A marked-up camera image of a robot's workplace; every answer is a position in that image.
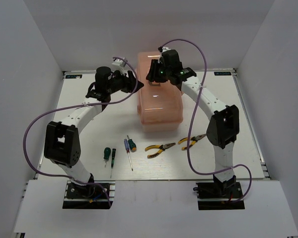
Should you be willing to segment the pink plastic toolbox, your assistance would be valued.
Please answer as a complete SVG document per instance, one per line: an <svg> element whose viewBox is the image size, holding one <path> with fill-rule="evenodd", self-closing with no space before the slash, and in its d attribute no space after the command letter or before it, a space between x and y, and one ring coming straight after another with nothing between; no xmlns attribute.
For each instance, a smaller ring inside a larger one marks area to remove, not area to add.
<svg viewBox="0 0 298 238"><path fill-rule="evenodd" d="M138 79L144 86L138 91L138 115L144 132L177 130L183 122L181 92L170 82L155 83L146 80L152 60L159 52L138 54Z"/></svg>

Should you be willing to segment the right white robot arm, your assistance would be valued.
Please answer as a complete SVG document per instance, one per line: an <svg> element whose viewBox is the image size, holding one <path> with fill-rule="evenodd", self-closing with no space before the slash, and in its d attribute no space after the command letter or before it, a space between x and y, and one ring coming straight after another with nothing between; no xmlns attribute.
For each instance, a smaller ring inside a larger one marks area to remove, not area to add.
<svg viewBox="0 0 298 238"><path fill-rule="evenodd" d="M201 85L194 70L183 67L176 50L160 47L160 58L153 59L146 79L149 82L170 82L198 104L209 120L206 136L214 147L215 194L221 198L232 192L236 182L233 171L233 147L239 134L239 109L227 105Z"/></svg>

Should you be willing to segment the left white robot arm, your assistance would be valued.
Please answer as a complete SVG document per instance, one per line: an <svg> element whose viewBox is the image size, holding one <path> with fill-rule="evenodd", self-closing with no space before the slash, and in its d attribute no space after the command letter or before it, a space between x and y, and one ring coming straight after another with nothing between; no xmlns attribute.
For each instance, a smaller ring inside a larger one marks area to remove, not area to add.
<svg viewBox="0 0 298 238"><path fill-rule="evenodd" d="M131 70L112 71L107 66L97 68L95 81L87 90L81 107L76 108L62 121L51 121L47 125L44 157L58 165L78 185L78 192L85 198L94 195L92 174L79 160L81 155L79 134L106 108L111 95L118 91L137 92L144 84L137 80Z"/></svg>

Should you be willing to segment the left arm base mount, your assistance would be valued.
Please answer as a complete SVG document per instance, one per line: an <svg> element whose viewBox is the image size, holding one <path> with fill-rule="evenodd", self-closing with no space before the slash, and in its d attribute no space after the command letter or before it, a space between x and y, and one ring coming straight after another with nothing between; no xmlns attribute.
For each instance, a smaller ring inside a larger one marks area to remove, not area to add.
<svg viewBox="0 0 298 238"><path fill-rule="evenodd" d="M63 209L108 210L115 195L115 182L101 182L97 185L78 185L68 181Z"/></svg>

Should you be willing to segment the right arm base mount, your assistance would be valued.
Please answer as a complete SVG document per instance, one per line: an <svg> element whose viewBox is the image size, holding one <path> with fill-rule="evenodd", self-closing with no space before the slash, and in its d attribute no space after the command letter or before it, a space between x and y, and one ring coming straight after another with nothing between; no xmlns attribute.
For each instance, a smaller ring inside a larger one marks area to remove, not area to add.
<svg viewBox="0 0 298 238"><path fill-rule="evenodd" d="M197 195L200 211L245 209L244 201L237 201L243 195L239 182L225 191L220 191L213 182L199 182L193 192Z"/></svg>

